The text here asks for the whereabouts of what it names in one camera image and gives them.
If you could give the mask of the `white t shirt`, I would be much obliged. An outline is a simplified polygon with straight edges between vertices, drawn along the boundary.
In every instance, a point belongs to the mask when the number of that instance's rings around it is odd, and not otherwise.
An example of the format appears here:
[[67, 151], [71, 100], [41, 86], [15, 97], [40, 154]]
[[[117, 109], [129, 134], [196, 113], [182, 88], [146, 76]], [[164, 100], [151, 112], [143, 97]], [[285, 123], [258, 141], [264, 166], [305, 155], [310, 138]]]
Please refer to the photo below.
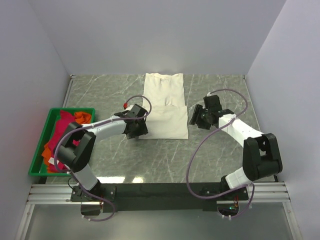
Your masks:
[[184, 75], [146, 73], [142, 106], [151, 113], [146, 118], [148, 133], [143, 140], [187, 140], [188, 110], [185, 103]]

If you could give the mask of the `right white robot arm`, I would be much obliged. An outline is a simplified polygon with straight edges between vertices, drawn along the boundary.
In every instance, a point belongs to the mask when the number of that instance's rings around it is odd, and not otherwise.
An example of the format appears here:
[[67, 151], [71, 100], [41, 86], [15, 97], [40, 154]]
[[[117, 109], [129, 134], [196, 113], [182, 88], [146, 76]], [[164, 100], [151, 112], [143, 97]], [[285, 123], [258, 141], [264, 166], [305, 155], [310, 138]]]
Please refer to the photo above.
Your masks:
[[219, 193], [222, 198], [230, 200], [237, 194], [238, 187], [282, 172], [283, 163], [274, 134], [260, 132], [240, 120], [233, 111], [223, 109], [217, 95], [206, 96], [203, 101], [204, 105], [195, 105], [189, 124], [205, 130], [214, 126], [243, 148], [242, 166], [221, 178]]

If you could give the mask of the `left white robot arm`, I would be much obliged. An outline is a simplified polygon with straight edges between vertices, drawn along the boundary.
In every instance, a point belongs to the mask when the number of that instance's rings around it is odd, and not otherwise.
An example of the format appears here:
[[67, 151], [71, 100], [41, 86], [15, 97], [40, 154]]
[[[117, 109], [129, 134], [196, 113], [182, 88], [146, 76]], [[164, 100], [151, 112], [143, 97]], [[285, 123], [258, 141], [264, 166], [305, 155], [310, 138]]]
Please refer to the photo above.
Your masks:
[[94, 201], [102, 194], [101, 182], [89, 166], [95, 143], [116, 135], [126, 135], [128, 140], [146, 135], [146, 117], [150, 113], [134, 104], [105, 120], [90, 124], [72, 122], [67, 126], [54, 149], [54, 159], [67, 166], [88, 201]]

